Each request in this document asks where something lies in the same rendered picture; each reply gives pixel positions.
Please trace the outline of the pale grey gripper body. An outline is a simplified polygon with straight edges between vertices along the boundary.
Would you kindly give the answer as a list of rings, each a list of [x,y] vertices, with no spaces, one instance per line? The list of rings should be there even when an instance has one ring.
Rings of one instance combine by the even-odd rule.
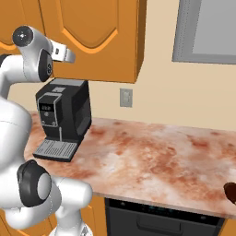
[[[69,48],[66,48],[64,61],[73,64],[75,60],[76,60],[76,55]]]

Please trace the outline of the orange base cabinet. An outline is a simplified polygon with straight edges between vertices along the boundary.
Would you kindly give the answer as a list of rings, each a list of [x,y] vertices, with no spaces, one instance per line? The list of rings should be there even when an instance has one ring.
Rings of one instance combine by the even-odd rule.
[[[236,236],[236,219],[226,219],[218,236]]]
[[[81,209],[81,216],[91,228],[93,236],[107,236],[104,198],[93,196],[89,205]],[[49,236],[56,227],[55,215],[51,215],[41,223],[24,230],[14,230],[6,223],[5,212],[0,209],[0,236]]]

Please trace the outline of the black coffee machine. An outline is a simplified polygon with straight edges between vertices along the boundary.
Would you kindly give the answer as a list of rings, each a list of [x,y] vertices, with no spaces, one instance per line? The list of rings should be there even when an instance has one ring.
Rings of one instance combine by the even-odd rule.
[[[36,102],[46,137],[33,156],[70,162],[91,126],[88,81],[55,78],[37,92]]]

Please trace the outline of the grey framed window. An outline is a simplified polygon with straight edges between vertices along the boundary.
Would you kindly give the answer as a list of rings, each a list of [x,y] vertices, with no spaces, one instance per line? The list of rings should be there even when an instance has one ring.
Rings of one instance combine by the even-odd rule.
[[[236,65],[236,0],[180,0],[172,61]]]

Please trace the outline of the black dishwasher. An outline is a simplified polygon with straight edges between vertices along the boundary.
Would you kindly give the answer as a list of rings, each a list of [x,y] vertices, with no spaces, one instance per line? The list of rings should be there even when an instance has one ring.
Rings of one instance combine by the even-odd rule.
[[[218,236],[224,218],[106,198],[108,236]]]

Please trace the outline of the dark brown round object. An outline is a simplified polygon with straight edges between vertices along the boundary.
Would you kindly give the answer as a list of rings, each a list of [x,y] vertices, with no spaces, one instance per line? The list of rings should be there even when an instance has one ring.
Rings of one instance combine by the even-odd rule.
[[[225,183],[224,192],[232,204],[236,205],[236,183]]]

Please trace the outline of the orange wall cabinet door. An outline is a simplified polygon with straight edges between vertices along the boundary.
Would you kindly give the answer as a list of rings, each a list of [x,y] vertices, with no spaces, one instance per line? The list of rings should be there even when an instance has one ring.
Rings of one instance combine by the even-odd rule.
[[[39,0],[0,0],[0,54],[18,54],[12,34],[19,26],[32,26],[44,34]]]
[[[56,77],[133,83],[137,78],[138,0],[40,0],[45,34],[68,46],[73,64]]]

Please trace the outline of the grey wall outlet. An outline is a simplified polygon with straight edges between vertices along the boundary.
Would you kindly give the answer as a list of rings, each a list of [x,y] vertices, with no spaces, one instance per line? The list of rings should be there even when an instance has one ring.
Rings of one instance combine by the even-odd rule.
[[[133,106],[133,91],[131,89],[120,89],[120,106],[126,108],[131,108]]]

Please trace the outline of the orange wall cabinet body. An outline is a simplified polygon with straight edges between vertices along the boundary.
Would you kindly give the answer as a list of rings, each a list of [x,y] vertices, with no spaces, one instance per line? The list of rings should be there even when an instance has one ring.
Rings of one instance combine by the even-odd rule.
[[[137,0],[137,23],[136,23],[136,77],[138,77],[144,61],[147,1]]]

